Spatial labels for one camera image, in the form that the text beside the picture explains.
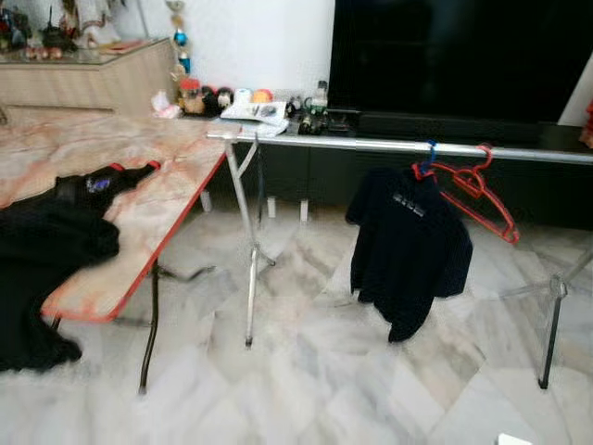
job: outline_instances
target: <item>red hanger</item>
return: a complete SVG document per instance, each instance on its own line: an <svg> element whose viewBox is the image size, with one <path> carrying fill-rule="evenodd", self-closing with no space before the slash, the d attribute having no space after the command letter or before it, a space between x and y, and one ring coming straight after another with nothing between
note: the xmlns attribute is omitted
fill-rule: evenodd
<svg viewBox="0 0 593 445"><path fill-rule="evenodd" d="M419 181L428 176L432 176L435 182L437 182L434 170L444 170L445 172L449 172L453 175L453 184L455 184L457 187L459 187L461 190L466 192L471 197L475 199L478 199L479 197L486 197L488 200L490 200L490 202L492 202L492 204L495 205L495 207L502 215L502 218L506 223L504 228L498 227L494 222L488 220L488 218L486 218L485 216L479 214L474 209L468 207L466 204L459 201L450 193L442 190L440 192L441 195L447 201L449 201L455 207L463 211L466 215L474 218L476 221L481 223L486 229L491 230L508 243L516 244L517 241L519 241L520 235L515 225L514 219L512 218L507 208L504 207L502 201L500 201L500 199L494 194L494 192L492 192L486 186L486 179L484 178L484 176L482 176L482 173L480 173L481 170L487 169L490 163L492 162L492 148L488 144L482 144L478 146L478 148L481 148L485 151L486 162L484 162L483 164L476 165L471 169L456 169L438 162L430 163L428 165L430 170L428 171L425 169L425 166L422 166L422 164L418 163L413 164L411 167L414 171L416 179Z"/></svg>

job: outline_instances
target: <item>black shirt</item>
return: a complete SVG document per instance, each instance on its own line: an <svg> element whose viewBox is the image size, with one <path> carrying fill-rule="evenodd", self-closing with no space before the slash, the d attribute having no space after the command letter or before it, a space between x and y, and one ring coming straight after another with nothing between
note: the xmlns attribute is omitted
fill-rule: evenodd
<svg viewBox="0 0 593 445"><path fill-rule="evenodd" d="M360 226L350 284L392 324L390 341L411 337L434 297L460 294L472 241L435 181L412 170L371 171L346 215Z"/></svg>

